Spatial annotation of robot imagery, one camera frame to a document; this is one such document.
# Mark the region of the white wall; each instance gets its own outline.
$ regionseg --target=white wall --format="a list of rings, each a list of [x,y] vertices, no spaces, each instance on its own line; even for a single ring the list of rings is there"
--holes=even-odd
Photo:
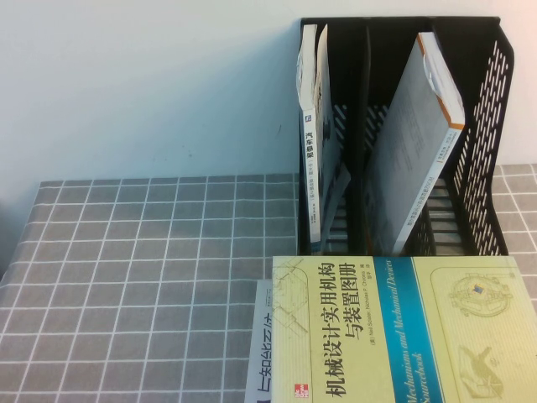
[[[536,161],[534,10],[504,0],[3,0],[0,267],[40,181],[296,171],[304,16],[499,14],[517,58],[501,161]]]

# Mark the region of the yellow book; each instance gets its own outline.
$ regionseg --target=yellow book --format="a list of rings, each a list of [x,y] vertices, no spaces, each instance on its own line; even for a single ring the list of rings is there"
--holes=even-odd
[[[537,317],[509,257],[279,257],[273,401],[537,401]]]

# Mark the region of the book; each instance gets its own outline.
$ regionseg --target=book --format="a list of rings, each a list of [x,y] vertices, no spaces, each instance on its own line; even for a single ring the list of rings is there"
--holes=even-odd
[[[310,246],[325,247],[327,229],[351,179],[341,161],[343,139],[336,134],[330,94],[328,26],[319,36],[317,25],[302,29],[296,86],[300,104],[300,142],[305,165]]]
[[[420,33],[368,162],[373,254],[395,256],[464,129],[461,96],[433,33]]]
[[[274,258],[273,401],[522,402],[537,317],[511,257]]]
[[[272,281],[258,280],[244,403],[270,403],[271,386]]]

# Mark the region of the red logo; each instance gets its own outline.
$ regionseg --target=red logo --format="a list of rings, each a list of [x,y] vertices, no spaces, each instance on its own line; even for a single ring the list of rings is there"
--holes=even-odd
[[[295,384],[295,397],[309,398],[310,388],[308,384]]]

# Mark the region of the grid pattern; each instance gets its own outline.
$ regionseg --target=grid pattern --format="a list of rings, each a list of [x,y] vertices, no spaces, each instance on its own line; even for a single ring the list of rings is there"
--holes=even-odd
[[[242,401],[297,180],[42,183],[0,283],[0,401]]]
[[[537,311],[537,165],[500,165],[493,177],[494,209]]]

